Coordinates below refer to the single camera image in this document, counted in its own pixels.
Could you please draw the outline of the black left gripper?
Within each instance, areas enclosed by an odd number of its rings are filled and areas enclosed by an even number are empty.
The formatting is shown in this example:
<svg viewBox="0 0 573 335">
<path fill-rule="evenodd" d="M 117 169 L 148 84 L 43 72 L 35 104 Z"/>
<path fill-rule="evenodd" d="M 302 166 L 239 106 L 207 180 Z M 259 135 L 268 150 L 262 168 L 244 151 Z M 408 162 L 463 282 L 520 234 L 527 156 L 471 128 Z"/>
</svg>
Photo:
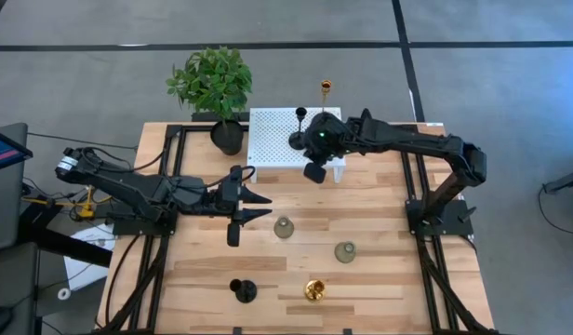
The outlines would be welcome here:
<svg viewBox="0 0 573 335">
<path fill-rule="evenodd" d="M 272 199 L 256 194 L 242 185 L 242 174 L 243 171 L 240 166 L 232 166 L 230 173 L 217 188 L 217 209 L 230 218 L 230 223 L 227 226 L 227 244 L 229 247 L 239 246 L 241 229 L 244 224 L 273 212 L 271 209 L 239 209 L 240 191 L 243 203 L 271 204 L 273 202 Z"/>
</svg>

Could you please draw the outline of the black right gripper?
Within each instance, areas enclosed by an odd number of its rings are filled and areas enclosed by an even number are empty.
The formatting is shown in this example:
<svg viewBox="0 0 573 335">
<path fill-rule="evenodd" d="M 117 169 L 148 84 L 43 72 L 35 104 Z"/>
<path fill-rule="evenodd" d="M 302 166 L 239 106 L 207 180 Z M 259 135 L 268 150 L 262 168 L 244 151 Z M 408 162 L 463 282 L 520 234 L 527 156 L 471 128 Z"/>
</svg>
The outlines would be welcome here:
<svg viewBox="0 0 573 335">
<path fill-rule="evenodd" d="M 313 117 L 303 133 L 303 155 L 310 160 L 303 175 L 318 184 L 325 181 L 324 165 L 334 157 L 342 158 L 347 151 L 346 141 L 351 141 L 354 133 L 334 114 L 322 112 Z"/>
</svg>

